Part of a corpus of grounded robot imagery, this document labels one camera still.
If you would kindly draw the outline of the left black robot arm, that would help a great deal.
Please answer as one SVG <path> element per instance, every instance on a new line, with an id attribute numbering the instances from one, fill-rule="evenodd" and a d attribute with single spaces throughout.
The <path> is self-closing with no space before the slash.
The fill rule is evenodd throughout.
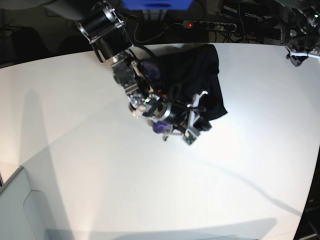
<path id="1" fill-rule="evenodd" d="M 274 4 L 286 59 L 299 67 L 309 58 L 320 59 L 320 2 L 277 0 Z"/>

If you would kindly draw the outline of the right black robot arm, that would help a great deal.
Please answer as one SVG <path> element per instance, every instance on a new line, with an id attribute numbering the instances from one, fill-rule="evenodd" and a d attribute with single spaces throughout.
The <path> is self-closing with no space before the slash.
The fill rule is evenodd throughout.
<path id="1" fill-rule="evenodd" d="M 43 6 L 73 20 L 91 45 L 101 63 L 108 61 L 114 80 L 123 87 L 129 110 L 135 118 L 146 121 L 166 140 L 170 135 L 180 136 L 191 145 L 202 131 L 211 129 L 203 114 L 201 98 L 206 90 L 194 93 L 190 100 L 180 101 L 166 96 L 162 90 L 163 75 L 152 51 L 143 45 L 137 48 L 150 56 L 151 66 L 159 77 L 147 73 L 146 63 L 132 51 L 136 44 L 130 39 L 124 21 L 107 0 L 50 0 Z"/>

